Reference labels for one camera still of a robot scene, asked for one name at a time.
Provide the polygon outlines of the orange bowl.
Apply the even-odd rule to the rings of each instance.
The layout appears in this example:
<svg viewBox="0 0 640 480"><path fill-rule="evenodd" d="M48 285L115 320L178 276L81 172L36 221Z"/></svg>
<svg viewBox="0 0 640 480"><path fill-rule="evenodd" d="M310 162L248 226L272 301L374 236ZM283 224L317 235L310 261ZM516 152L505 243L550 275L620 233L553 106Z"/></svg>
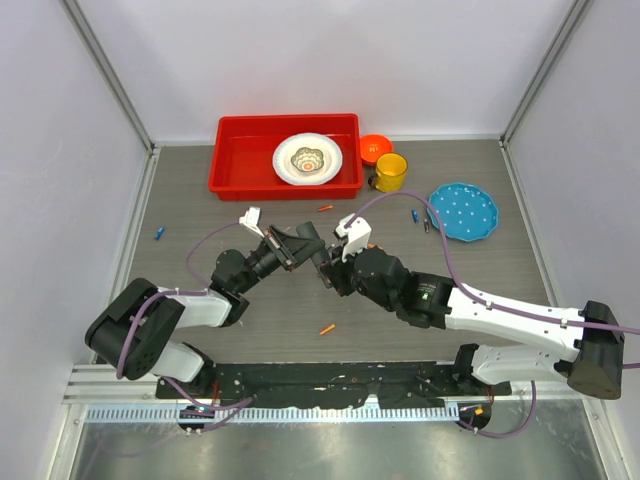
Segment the orange bowl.
<svg viewBox="0 0 640 480"><path fill-rule="evenodd" d="M367 134L360 138L360 154L364 165L375 166L378 158L393 151L392 141L381 134Z"/></svg>

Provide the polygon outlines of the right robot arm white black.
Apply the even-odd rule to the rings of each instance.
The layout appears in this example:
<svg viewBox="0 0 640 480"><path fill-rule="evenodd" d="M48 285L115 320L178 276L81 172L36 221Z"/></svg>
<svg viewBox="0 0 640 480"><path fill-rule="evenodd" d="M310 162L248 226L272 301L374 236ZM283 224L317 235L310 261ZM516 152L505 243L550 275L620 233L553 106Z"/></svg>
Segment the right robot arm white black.
<svg viewBox="0 0 640 480"><path fill-rule="evenodd" d="M499 297L448 277L410 271L378 247L351 254L323 249L312 261L339 295L357 292L411 326L512 341L510 347L459 348L451 380L462 394L503 382L559 381L593 398L621 396L625 338L603 303L558 308Z"/></svg>

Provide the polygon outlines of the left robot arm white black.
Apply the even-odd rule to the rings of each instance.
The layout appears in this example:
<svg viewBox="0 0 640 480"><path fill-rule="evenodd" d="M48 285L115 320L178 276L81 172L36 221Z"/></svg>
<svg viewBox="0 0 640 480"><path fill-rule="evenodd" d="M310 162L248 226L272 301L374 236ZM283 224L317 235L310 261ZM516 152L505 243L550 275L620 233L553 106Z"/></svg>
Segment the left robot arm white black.
<svg viewBox="0 0 640 480"><path fill-rule="evenodd" d="M235 249L222 252L202 290L163 289L145 278L131 281L89 326L85 344L116 369L119 379L168 376L190 398L203 398L213 385L205 356L173 342L173 333L236 324L249 307L247 291L277 269L293 271L307 260L316 265L328 260L325 242L312 223L299 225L294 235L270 226L249 255Z"/></svg>

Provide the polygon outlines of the red plastic bin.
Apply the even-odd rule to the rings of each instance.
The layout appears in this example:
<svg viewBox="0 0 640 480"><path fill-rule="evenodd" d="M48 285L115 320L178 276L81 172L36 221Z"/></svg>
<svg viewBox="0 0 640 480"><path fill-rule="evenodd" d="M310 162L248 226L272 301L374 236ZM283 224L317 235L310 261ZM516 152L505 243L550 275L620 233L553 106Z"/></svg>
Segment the red plastic bin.
<svg viewBox="0 0 640 480"><path fill-rule="evenodd" d="M208 186L223 201L350 199L363 184L353 113L219 120Z"/></svg>

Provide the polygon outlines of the small patterned bowl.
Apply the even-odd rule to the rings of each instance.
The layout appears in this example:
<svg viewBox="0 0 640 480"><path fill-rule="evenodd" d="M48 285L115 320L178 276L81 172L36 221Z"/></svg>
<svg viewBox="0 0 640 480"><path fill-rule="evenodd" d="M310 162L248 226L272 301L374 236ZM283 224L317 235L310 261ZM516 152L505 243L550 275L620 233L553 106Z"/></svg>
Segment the small patterned bowl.
<svg viewBox="0 0 640 480"><path fill-rule="evenodd" d="M320 149L300 147L290 158L290 163L299 172L310 173L324 167L324 153Z"/></svg>

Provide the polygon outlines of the blue dotted plate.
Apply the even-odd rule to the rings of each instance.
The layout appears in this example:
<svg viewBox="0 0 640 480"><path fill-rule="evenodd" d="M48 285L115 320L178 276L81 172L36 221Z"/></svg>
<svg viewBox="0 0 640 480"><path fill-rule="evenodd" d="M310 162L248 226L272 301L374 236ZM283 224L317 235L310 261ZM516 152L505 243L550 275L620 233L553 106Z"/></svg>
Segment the blue dotted plate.
<svg viewBox="0 0 640 480"><path fill-rule="evenodd" d="M454 182L441 185L428 198L437 213L427 210L436 230L443 224L449 239L470 243L488 238L499 226L493 198L480 187Z"/></svg>

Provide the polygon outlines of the yellow mug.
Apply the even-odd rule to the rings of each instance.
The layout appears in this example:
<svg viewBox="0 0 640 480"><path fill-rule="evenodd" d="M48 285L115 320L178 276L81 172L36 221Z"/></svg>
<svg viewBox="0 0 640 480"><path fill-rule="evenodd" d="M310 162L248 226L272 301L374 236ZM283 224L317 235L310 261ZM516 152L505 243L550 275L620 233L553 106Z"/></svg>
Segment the yellow mug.
<svg viewBox="0 0 640 480"><path fill-rule="evenodd" d="M402 155L384 153L376 161L374 173L370 175L368 184L383 193L398 191L404 184L407 171L408 162Z"/></svg>

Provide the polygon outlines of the white plate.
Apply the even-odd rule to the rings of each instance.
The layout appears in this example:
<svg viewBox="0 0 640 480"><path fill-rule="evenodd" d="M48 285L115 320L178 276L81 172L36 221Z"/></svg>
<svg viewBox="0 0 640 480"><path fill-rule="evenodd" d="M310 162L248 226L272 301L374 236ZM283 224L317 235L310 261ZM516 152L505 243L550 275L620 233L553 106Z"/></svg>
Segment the white plate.
<svg viewBox="0 0 640 480"><path fill-rule="evenodd" d="M343 166L343 153L328 136L301 133L289 136L275 149L276 175L294 186L318 186L331 181Z"/></svg>

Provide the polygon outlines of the orange battery front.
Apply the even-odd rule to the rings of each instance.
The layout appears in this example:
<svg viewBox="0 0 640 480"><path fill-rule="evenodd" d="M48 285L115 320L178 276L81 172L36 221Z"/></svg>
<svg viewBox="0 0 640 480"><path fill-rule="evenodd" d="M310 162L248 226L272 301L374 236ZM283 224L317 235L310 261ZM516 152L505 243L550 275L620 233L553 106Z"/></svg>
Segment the orange battery front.
<svg viewBox="0 0 640 480"><path fill-rule="evenodd" d="M320 336L324 336L336 328L336 324L330 324L319 332Z"/></svg>

